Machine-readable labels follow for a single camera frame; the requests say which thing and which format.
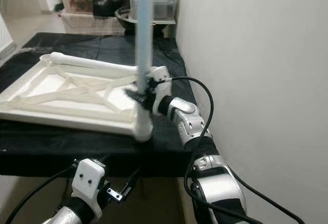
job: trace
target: silver metal cylinder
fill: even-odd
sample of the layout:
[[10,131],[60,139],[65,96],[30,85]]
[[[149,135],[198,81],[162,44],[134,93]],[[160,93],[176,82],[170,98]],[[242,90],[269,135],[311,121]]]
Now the silver metal cylinder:
[[43,224],[82,224],[82,221],[70,208],[62,207],[54,217]]

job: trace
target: vertical pole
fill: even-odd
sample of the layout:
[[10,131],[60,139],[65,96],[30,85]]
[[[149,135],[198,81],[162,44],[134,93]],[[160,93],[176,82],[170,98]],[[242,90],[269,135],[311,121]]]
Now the vertical pole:
[[[153,0],[138,0],[137,3],[136,63],[138,92],[145,94],[147,75],[153,57]],[[151,137],[153,125],[149,111],[137,107],[136,139],[146,141]]]

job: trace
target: plastic storage box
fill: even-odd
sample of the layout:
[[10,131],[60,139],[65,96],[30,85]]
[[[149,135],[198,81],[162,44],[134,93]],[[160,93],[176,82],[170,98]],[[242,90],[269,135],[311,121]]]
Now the plastic storage box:
[[[154,22],[160,21],[165,24],[175,23],[175,6],[178,0],[153,0],[154,3]],[[131,11],[130,20],[137,20],[138,0],[130,0]]]

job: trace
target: white tray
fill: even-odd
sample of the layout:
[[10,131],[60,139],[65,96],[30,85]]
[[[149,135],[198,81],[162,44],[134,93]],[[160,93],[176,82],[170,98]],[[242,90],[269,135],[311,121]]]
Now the white tray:
[[[63,64],[66,58],[87,64]],[[90,68],[89,62],[104,67]],[[0,118],[138,138],[136,103],[124,92],[136,90],[135,80],[135,66],[46,54],[0,94]]]

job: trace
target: table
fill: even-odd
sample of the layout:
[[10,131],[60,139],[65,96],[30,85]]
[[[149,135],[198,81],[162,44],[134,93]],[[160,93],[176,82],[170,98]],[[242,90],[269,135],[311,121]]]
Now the table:
[[[0,67],[0,92],[53,51],[116,64],[134,65],[133,36],[92,36],[38,33]],[[171,76],[186,69],[172,38],[155,38],[153,65],[166,65]],[[172,83],[172,94],[195,103],[187,81]],[[125,135],[3,120],[0,117],[0,174],[51,176],[73,159],[106,160],[110,176],[128,176],[142,165],[142,176],[183,176],[190,158],[175,126],[163,116],[153,116],[152,138],[143,144]]]

